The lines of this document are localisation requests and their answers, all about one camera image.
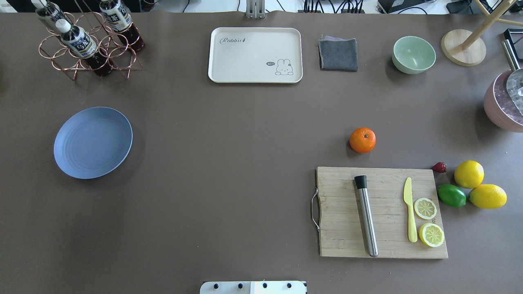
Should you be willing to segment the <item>steel muddler black tip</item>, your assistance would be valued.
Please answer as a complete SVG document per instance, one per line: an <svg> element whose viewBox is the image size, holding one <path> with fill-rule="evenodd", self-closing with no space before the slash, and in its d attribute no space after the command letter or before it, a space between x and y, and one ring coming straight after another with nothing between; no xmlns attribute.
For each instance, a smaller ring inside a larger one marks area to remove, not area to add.
<svg viewBox="0 0 523 294"><path fill-rule="evenodd" d="M379 250L371 212L370 197L368 194L367 177L366 175L359 175L354 178L354 181L356 196L358 197L359 211L361 214L360 222L364 230L364 243L368 254L371 257L378 257Z"/></svg>

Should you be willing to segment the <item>orange fruit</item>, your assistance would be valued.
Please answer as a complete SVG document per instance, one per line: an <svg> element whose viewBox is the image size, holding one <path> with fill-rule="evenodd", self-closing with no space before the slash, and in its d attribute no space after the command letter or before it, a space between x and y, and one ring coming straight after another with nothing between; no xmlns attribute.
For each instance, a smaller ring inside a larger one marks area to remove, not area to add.
<svg viewBox="0 0 523 294"><path fill-rule="evenodd" d="M370 128L358 128L351 133L348 143L355 152L368 153L374 149L377 138Z"/></svg>

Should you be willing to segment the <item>thick lemon half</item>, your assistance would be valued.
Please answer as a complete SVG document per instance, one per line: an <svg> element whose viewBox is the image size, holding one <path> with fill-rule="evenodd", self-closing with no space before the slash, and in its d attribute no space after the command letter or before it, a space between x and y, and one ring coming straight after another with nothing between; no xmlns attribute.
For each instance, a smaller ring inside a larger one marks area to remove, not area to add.
<svg viewBox="0 0 523 294"><path fill-rule="evenodd" d="M445 241L443 229L435 223L425 223L420 226L418 236L422 243L429 247L439 247Z"/></svg>

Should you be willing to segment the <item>green bowl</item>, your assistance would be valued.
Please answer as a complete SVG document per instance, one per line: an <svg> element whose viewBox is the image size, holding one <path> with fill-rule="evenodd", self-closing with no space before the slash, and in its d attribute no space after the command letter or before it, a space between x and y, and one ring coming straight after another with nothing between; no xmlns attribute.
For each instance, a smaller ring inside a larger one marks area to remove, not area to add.
<svg viewBox="0 0 523 294"><path fill-rule="evenodd" d="M405 36L394 43L392 61L400 72L420 74L434 65L436 52L426 40Z"/></svg>

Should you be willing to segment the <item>blue plate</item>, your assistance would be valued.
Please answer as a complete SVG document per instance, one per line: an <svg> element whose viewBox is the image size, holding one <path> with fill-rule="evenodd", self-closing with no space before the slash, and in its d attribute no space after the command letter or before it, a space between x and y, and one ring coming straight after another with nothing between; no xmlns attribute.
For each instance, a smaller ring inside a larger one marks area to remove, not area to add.
<svg viewBox="0 0 523 294"><path fill-rule="evenodd" d="M120 111L92 107L77 112L58 131L54 158L67 175L93 179L115 170L132 147L132 126Z"/></svg>

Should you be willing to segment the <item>tea bottle lower outer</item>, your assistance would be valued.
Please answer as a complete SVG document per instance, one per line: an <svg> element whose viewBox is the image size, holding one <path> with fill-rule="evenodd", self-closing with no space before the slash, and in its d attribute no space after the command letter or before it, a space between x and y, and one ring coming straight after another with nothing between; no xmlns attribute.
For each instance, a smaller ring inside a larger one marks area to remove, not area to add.
<svg viewBox="0 0 523 294"><path fill-rule="evenodd" d="M60 19L69 22L64 12L54 2L47 0L32 0L31 2L35 7L38 18L49 30L56 31L56 22Z"/></svg>

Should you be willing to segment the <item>yellow lemon far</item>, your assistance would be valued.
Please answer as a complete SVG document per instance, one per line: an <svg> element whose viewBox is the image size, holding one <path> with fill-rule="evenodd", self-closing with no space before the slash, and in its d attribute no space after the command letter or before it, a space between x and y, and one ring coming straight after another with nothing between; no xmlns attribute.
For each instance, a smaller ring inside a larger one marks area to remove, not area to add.
<svg viewBox="0 0 523 294"><path fill-rule="evenodd" d="M507 202L506 192L494 184L481 184L469 193L473 205L482 209L497 209Z"/></svg>

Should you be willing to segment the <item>red strawberry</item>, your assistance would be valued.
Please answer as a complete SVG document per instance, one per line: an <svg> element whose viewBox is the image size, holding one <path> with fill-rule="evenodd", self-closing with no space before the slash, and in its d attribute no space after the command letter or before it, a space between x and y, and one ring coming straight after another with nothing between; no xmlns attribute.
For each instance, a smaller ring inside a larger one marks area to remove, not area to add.
<svg viewBox="0 0 523 294"><path fill-rule="evenodd" d="M437 162L431 169L437 173L446 173L447 165L444 162Z"/></svg>

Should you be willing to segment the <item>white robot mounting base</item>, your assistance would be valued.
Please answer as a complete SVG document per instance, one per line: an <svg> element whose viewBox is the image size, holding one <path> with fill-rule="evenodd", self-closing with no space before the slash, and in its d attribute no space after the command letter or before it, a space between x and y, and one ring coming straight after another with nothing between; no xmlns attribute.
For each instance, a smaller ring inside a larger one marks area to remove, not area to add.
<svg viewBox="0 0 523 294"><path fill-rule="evenodd" d="M200 294L307 294L306 281L208 281Z"/></svg>

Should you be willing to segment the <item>tea bottle upper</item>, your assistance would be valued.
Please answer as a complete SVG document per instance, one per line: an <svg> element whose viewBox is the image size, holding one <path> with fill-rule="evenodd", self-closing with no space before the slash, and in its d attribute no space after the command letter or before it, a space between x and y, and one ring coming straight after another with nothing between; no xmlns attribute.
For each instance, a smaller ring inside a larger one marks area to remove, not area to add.
<svg viewBox="0 0 523 294"><path fill-rule="evenodd" d="M71 24L66 19L57 20L55 26L60 32L61 42L82 59L97 76L107 76L112 72L112 61L100 52L98 44L84 28Z"/></svg>

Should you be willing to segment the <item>green lime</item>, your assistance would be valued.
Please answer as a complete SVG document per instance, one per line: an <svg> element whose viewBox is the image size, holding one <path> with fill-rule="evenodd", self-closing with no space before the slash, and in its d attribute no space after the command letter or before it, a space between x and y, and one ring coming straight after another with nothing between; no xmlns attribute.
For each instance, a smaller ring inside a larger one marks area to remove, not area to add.
<svg viewBox="0 0 523 294"><path fill-rule="evenodd" d="M457 186L444 184L437 188L439 199L452 207L460 208L466 205L467 197L465 193Z"/></svg>

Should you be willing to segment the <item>yellow plastic knife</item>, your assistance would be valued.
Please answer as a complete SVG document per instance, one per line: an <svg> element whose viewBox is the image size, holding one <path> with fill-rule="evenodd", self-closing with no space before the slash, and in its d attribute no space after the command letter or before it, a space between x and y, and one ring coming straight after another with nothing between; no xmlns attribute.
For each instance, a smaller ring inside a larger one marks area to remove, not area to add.
<svg viewBox="0 0 523 294"><path fill-rule="evenodd" d="M410 242L416 243L417 231L413 212L412 179L407 177L403 189L403 201L407 205L407 234Z"/></svg>

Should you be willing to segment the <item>wooden stand round base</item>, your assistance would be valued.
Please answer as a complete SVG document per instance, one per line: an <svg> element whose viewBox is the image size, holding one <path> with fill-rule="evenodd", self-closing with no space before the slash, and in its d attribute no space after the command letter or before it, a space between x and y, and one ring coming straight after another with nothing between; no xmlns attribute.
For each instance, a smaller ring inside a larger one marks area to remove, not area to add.
<svg viewBox="0 0 523 294"><path fill-rule="evenodd" d="M472 32L455 29L444 34L440 43L444 55L457 65L472 67L480 64L486 56L486 46L480 36L492 24L501 22L518 27L523 26L522 22L501 18L515 3L515 0L503 0L492 13L481 7L480 10L485 15L485 19L476 30Z"/></svg>

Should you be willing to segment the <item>tea bottle lower middle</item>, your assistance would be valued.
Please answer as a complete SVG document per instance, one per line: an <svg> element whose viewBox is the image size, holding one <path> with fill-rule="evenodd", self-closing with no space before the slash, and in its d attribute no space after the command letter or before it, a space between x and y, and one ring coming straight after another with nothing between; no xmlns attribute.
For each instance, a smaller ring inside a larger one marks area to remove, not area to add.
<svg viewBox="0 0 523 294"><path fill-rule="evenodd" d="M128 45L135 52L145 47L138 28L133 24L131 15L121 0L101 0L99 7L109 26L124 45Z"/></svg>

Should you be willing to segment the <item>pink bowl with ice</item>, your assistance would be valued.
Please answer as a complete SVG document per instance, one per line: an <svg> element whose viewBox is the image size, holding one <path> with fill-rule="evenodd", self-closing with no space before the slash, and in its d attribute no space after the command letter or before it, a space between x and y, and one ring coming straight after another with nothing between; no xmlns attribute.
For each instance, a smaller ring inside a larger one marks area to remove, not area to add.
<svg viewBox="0 0 523 294"><path fill-rule="evenodd" d="M492 82L484 97L484 110L490 121L504 130L521 133L522 69L509 39L502 42L510 70Z"/></svg>

